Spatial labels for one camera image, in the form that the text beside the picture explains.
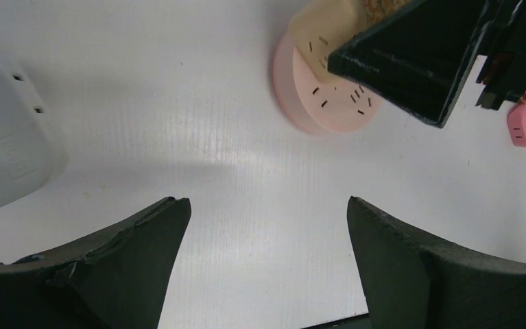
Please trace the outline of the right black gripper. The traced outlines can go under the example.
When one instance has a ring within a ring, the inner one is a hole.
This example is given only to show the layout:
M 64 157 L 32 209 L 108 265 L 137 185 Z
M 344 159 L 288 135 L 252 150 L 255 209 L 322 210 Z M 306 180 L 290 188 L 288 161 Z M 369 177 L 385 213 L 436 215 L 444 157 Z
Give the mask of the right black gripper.
M 486 32 L 490 4 L 496 12 Z M 517 102 L 526 93 L 526 1 L 412 1 L 332 52 L 328 71 L 443 128 L 480 44 L 486 61 L 476 105 Z

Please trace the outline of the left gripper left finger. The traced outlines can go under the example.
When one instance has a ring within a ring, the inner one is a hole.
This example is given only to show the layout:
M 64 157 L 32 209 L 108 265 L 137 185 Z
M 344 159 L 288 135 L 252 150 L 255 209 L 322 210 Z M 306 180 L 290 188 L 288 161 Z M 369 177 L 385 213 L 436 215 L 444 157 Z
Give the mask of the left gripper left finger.
M 166 197 L 64 245 L 0 263 L 0 328 L 156 328 L 191 218 Z

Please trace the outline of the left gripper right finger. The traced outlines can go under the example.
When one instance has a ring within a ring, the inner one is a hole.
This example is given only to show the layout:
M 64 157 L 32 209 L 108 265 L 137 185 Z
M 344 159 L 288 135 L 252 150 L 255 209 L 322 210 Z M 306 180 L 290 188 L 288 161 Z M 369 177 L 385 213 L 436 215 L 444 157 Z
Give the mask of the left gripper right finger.
M 526 328 L 526 263 L 447 241 L 359 197 L 347 224 L 374 328 Z

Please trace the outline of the pale pink round socket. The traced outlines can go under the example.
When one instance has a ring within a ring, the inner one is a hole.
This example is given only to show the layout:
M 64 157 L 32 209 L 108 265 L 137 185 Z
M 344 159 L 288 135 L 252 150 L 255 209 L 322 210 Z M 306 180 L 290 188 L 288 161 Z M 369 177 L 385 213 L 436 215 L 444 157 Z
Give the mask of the pale pink round socket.
M 345 79 L 319 82 L 288 34 L 277 45 L 272 77 L 283 114 L 308 134 L 360 130 L 371 122 L 383 102 L 367 87 Z

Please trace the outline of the yellow plug adapter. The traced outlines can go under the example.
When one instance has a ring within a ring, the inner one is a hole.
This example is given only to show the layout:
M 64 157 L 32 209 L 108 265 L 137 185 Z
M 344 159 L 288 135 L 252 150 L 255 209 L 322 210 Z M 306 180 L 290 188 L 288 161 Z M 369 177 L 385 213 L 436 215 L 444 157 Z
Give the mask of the yellow plug adapter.
M 408 3 L 410 0 L 310 1 L 291 18 L 288 34 L 317 80 L 328 84 L 337 79 L 327 70 L 329 55 Z

